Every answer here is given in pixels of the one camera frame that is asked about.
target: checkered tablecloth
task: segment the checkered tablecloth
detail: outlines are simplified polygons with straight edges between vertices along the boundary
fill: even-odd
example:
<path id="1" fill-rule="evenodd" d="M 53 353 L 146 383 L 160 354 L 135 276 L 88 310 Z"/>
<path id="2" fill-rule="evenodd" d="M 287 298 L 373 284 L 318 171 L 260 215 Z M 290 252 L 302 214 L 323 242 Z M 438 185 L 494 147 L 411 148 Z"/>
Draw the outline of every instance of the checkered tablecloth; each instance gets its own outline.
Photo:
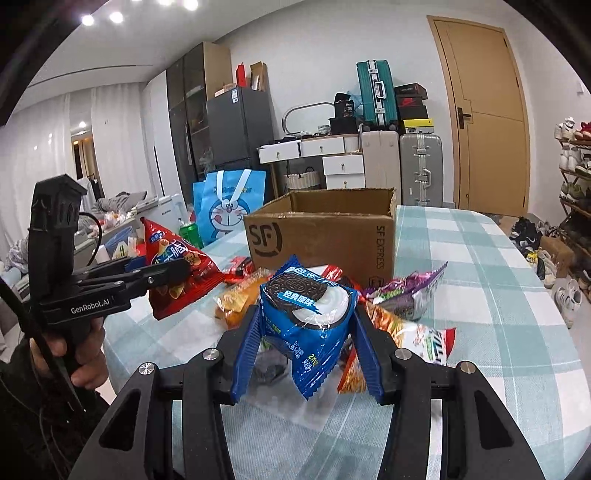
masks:
<path id="1" fill-rule="evenodd" d="M 471 360 L 486 375 L 524 433 L 548 480 L 563 480 L 587 445 L 591 401 L 568 330 L 547 290 L 509 239 L 479 213 L 399 207 L 395 274 L 449 261 L 420 320 L 457 327 L 449 364 Z M 219 266 L 247 255 L 244 231 L 205 249 Z M 215 345 L 224 326 L 209 296 L 156 322 L 146 297 L 105 322 L 105 354 L 119 391 L 142 361 L 161 368 L 187 362 Z M 288 376 L 251 387 L 222 409 L 236 478 L 375 478 L 388 434 L 390 407 L 366 394 L 338 395 L 339 369 L 306 402 Z M 427 477 L 438 479 L 440 404 L 433 403 Z M 175 466 L 182 469 L 179 406 L 173 413 Z"/>

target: teal suitcase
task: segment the teal suitcase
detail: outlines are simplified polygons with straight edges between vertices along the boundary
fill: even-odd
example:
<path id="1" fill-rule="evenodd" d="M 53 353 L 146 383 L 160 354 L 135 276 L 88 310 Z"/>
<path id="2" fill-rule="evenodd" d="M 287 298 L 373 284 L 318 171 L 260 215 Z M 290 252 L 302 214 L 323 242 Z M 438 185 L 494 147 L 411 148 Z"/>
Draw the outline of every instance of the teal suitcase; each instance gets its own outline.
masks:
<path id="1" fill-rule="evenodd" d="M 396 129 L 398 110 L 390 65 L 386 60 L 360 61 L 357 75 L 365 121 L 377 127 Z"/>

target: white curtain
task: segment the white curtain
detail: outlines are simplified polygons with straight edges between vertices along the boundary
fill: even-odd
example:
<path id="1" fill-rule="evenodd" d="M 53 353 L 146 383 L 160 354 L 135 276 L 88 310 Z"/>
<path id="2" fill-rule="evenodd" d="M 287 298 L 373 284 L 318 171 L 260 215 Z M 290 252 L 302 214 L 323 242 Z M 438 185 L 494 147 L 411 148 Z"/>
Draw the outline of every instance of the white curtain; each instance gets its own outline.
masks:
<path id="1" fill-rule="evenodd" d="M 154 186 L 144 150 L 139 83 L 92 89 L 90 109 L 96 164 L 105 197 L 148 191 Z"/>
<path id="2" fill-rule="evenodd" d="M 13 114 L 0 128 L 0 259 L 27 235 L 36 182 L 63 173 L 76 178 L 69 93 Z"/>

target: hand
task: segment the hand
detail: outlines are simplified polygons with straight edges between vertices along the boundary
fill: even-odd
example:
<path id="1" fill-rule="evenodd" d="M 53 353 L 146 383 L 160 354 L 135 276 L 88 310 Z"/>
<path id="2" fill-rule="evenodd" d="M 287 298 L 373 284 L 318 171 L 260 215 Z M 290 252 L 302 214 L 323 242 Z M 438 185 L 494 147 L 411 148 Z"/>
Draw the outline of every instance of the hand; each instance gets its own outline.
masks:
<path id="1" fill-rule="evenodd" d="M 87 390 L 100 387 L 109 376 L 105 355 L 100 351 L 100 346 L 105 340 L 103 319 L 93 319 L 91 325 L 92 328 L 86 340 L 76 347 L 76 361 L 81 367 L 70 377 L 75 387 L 83 387 Z M 50 334 L 45 334 L 44 337 L 54 356 L 61 357 L 66 354 L 67 343 L 62 337 Z M 49 367 L 32 338 L 29 340 L 29 346 L 39 375 L 51 378 Z"/>

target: blue snack bag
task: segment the blue snack bag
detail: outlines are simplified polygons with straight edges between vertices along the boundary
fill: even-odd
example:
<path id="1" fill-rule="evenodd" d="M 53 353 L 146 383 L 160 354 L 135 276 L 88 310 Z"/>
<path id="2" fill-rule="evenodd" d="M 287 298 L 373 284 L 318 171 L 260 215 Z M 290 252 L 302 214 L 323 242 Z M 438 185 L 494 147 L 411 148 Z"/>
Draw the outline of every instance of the blue snack bag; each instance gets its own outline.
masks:
<path id="1" fill-rule="evenodd" d="M 303 268 L 292 256 L 261 285 L 261 335 L 291 359 L 308 400 L 336 365 L 358 294 Z"/>

